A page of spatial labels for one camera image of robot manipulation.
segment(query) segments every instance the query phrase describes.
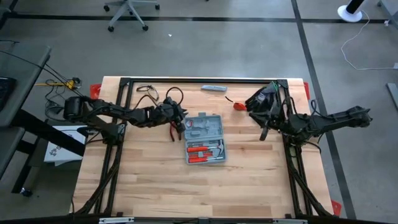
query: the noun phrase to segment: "black metal frame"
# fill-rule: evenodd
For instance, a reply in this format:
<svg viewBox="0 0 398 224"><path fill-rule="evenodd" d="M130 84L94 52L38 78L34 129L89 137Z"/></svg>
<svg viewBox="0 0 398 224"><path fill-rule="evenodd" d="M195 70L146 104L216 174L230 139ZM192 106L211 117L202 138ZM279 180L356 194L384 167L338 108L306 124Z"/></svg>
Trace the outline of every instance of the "black metal frame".
<svg viewBox="0 0 398 224"><path fill-rule="evenodd" d="M127 86L127 97L125 108L130 105L132 94L133 94L133 85L136 82L142 83L240 83L240 84L270 84L270 82L277 82L280 90L284 92L284 97L289 97L289 86L287 80L284 79L275 79L275 80L260 80L260 79L248 79L248 78L237 78L237 79L222 79L222 78L121 78L119 82L119 90L116 98L116 104L120 105L123 90ZM282 98L280 92L277 94L277 101L282 104ZM292 106L287 104L287 114L293 113ZM303 166L302 156L300 154L301 148L298 146L294 146L295 158L297 160L297 170L294 167L294 163L291 155L291 148L293 147L290 144L290 141L287 136L283 136L284 148L285 148L285 156L288 167L288 175L290 181L290 189L292 193L292 202L294 207L294 215L296 219L308 220L310 223L336 223L336 217L314 217L312 214L312 206L310 201L314 202L314 196L311 191L307 187L307 181L305 178L305 171ZM104 157L103 169L101 173L100 183L98 188L95 190L94 194L90 197L90 199L86 202L85 206L81 208L74 214L65 215L62 217L47 217L47 218L31 218L26 220L9 220L5 221L5 223L66 223L73 220L74 223L98 223L100 218L111 217L114 195L116 191L116 184L118 178L118 170L122 155L123 149L123 141L117 145L116 156L111 168L108 171L109 161L111 158L113 145L108 144L106 148L106 153ZM104 209L104 212L101 212L101 204L103 199L103 191L107 184L111 181L111 186L109 189L107 206ZM300 209L300 202L297 193L296 182L299 184L300 188L303 191L303 198L305 202L305 210L306 214ZM88 214L92 207L95 204L94 214ZM292 214L286 214L286 218L291 218ZM138 217L134 218L135 222L192 222L193 218L149 218L149 217ZM274 219L272 218L209 218L206 222L211 221L212 223L272 223ZM339 223L356 223L356 220L347 220L347 219L338 219Z"/></svg>

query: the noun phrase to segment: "concrete floor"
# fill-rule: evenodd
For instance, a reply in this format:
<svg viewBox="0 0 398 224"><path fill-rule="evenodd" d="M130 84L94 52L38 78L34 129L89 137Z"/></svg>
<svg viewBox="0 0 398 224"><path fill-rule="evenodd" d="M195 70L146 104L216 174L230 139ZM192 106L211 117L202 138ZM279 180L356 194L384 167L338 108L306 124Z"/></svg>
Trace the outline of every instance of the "concrete floor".
<svg viewBox="0 0 398 224"><path fill-rule="evenodd" d="M105 0L19 0L20 14L105 16ZM297 0L303 19L337 19L336 8L345 0ZM142 16L294 18L290 0L159 0L161 10L139 7ZM368 1L371 19L385 19ZM49 64L66 77L83 80L81 92L105 75L192 77L298 77L313 86L295 22L149 21L143 32L136 21L119 21L109 33L107 21L8 19L0 39L12 39L53 48ZM360 71L343 59L340 47L363 24L305 23L310 53L329 113L360 105L374 118L365 129L334 131L336 145L353 201L362 220L398 222L398 174L395 150L398 139L396 110L385 84L398 82L395 70ZM346 46L358 67L392 67L398 62L398 32L382 24L369 24ZM42 82L51 76L43 72ZM24 107L44 119L44 95L34 88ZM342 202L326 138L322 160L333 200ZM42 169L31 198L11 195L14 176L24 162L16 153L0 181L0 219L61 215L68 212L76 170Z"/></svg>

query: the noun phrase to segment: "red-handled pliers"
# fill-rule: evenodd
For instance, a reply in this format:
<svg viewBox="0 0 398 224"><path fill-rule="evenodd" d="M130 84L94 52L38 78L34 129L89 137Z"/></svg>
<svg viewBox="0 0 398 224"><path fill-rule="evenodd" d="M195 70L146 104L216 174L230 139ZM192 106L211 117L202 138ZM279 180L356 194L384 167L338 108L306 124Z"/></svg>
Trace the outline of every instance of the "red-handled pliers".
<svg viewBox="0 0 398 224"><path fill-rule="evenodd" d="M175 129L175 123L174 121L170 122L170 137L172 138L172 141L174 142L174 136L173 136L173 129ZM181 133L177 133L178 134L178 140L181 141Z"/></svg>

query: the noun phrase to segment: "wooden tabletop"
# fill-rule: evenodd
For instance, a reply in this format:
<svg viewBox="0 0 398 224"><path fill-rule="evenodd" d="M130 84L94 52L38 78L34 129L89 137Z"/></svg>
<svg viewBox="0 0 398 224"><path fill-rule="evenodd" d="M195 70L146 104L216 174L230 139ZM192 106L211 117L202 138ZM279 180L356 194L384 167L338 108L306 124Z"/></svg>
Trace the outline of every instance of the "wooden tabletop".
<svg viewBox="0 0 398 224"><path fill-rule="evenodd" d="M184 92L182 107L189 116L199 112L219 114L223 120L228 159L225 163L189 166L185 163L184 140L172 142L169 125L155 128L126 128L113 213L132 217L251 217L284 218L294 214L282 136L270 130L266 141L259 141L261 129L246 112L235 111L234 101L244 102L262 85L222 84L226 93L201 91L203 83L150 83L165 98L172 86ZM115 102L120 77L104 77L99 97ZM288 79L290 95L299 113L309 113L303 80ZM144 93L135 89L130 108ZM179 91L169 94L180 100ZM140 107L150 106L150 99ZM106 146L95 142L86 147L73 200L78 210L99 184ZM319 151L302 147L309 188L319 202L333 212ZM300 194L301 206L304 203ZM104 194L106 202L108 192Z"/></svg>

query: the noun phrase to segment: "office chair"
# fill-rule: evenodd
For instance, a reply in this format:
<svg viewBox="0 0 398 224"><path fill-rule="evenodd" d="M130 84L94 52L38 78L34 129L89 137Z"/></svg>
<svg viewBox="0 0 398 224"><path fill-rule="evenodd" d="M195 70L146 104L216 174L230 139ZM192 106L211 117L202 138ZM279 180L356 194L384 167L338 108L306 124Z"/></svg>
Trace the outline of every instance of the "office chair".
<svg viewBox="0 0 398 224"><path fill-rule="evenodd" d="M106 12L109 12L109 6L120 6L119 10L116 12L116 14L113 16L111 21L109 22L108 30L110 32L113 32L114 27L113 24L126 12L129 11L130 15L134 15L137 20L142 24L142 29L144 31L148 30L148 26L145 25L144 21L142 21L141 17L137 13L137 11L134 8L133 3L134 2L139 2L139 3L150 3L150 4L155 4L155 9L159 10L160 5L157 3L157 1L145 1L145 0L119 0L115 2L107 2L105 3L104 10Z"/></svg>

